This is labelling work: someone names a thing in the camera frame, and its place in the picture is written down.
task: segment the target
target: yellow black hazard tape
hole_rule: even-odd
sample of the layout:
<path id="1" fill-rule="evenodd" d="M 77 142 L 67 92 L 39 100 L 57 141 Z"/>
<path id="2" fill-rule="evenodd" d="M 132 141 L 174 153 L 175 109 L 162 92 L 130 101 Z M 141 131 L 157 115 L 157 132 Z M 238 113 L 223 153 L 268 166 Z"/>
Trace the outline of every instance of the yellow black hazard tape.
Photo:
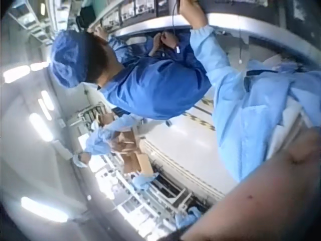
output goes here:
<path id="1" fill-rule="evenodd" d="M 201 99 L 201 102 L 205 105 L 208 105 L 210 107 L 213 107 L 214 106 L 214 101 L 212 99 L 206 99 L 206 98 L 203 98 Z"/>
<path id="2" fill-rule="evenodd" d="M 215 131 L 215 127 L 213 125 L 211 125 L 210 123 L 206 122 L 205 120 L 202 120 L 198 117 L 196 117 L 195 115 L 192 115 L 190 113 L 184 112 L 183 113 L 184 116 L 187 116 L 188 118 L 190 118 L 192 121 L 197 122 L 198 124 L 207 127 L 208 129 Z"/>

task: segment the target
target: wire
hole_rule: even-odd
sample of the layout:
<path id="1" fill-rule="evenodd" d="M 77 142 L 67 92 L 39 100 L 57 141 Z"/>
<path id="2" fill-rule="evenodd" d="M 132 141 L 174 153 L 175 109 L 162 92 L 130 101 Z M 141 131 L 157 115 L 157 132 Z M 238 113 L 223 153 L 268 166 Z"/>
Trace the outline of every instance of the wire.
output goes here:
<path id="1" fill-rule="evenodd" d="M 239 64 L 242 64 L 242 38 L 241 38 L 241 29 L 239 27 L 239 47 L 240 47 L 240 53 L 239 53 Z"/>

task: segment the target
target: cardboard box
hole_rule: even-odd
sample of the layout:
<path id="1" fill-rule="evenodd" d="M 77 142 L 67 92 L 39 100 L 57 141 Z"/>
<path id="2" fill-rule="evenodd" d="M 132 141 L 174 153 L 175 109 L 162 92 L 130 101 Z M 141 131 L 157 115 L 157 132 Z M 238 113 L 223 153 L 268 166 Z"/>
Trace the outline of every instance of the cardboard box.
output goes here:
<path id="1" fill-rule="evenodd" d="M 146 176 L 153 175 L 154 171 L 152 169 L 148 155 L 146 153 L 137 154 L 137 158 L 140 165 L 141 173 L 145 174 Z"/>
<path id="2" fill-rule="evenodd" d="M 140 164 L 136 153 L 132 152 L 129 154 L 121 154 L 122 159 L 124 160 L 124 173 L 137 172 L 141 171 Z"/>

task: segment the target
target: cuff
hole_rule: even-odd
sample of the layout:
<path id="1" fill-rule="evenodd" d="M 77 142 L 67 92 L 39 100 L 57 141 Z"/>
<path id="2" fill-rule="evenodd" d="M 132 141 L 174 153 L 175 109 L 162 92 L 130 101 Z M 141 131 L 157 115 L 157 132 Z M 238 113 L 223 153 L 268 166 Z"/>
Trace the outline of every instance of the cuff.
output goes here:
<path id="1" fill-rule="evenodd" d="M 214 28 L 209 25 L 206 25 L 200 29 L 192 29 L 190 39 L 192 48 L 194 49 L 194 47 L 198 47 L 200 43 L 208 38 L 213 32 Z"/>

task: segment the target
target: ceiling light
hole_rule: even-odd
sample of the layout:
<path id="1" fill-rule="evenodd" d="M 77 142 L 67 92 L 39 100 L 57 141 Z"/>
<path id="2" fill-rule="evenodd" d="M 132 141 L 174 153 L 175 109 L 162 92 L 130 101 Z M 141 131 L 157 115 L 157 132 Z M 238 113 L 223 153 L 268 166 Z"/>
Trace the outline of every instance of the ceiling light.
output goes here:
<path id="1" fill-rule="evenodd" d="M 49 66 L 49 62 L 41 62 L 41 63 L 33 63 L 30 65 L 32 71 L 42 70 L 43 68 L 47 68 Z"/>
<path id="2" fill-rule="evenodd" d="M 48 61 L 42 62 L 41 64 L 42 64 L 43 68 L 47 68 L 49 66 L 49 62 Z"/>
<path id="3" fill-rule="evenodd" d="M 45 15 L 46 13 L 46 5 L 45 4 L 40 4 L 40 13 L 41 15 Z"/>
<path id="4" fill-rule="evenodd" d="M 48 110 L 54 110 L 54 104 L 52 103 L 52 100 L 50 99 L 50 96 L 48 94 L 48 92 L 46 92 L 45 90 L 41 91 L 41 95 L 42 98 L 44 99 L 45 105 L 47 107 Z"/>
<path id="5" fill-rule="evenodd" d="M 12 83 L 17 79 L 20 79 L 30 73 L 28 65 L 19 66 L 4 72 L 4 78 L 6 83 Z"/>
<path id="6" fill-rule="evenodd" d="M 40 105 L 43 113 L 45 114 L 45 117 L 46 117 L 49 121 L 51 121 L 51 120 L 52 120 L 51 115 L 50 115 L 49 111 L 47 110 L 44 101 L 43 101 L 42 99 L 38 99 L 38 103 L 39 103 L 39 105 Z"/>
<path id="7" fill-rule="evenodd" d="M 43 204 L 40 204 L 28 197 L 21 198 L 21 206 L 26 210 L 46 219 L 55 222 L 67 222 L 68 215 L 64 212 L 55 209 L 53 207 L 49 207 Z"/>
<path id="8" fill-rule="evenodd" d="M 42 63 L 34 63 L 30 65 L 32 71 L 38 71 L 43 69 Z"/>
<path id="9" fill-rule="evenodd" d="M 38 115 L 37 113 L 32 113 L 29 116 L 29 120 L 44 141 L 50 142 L 54 139 L 40 115 Z"/>

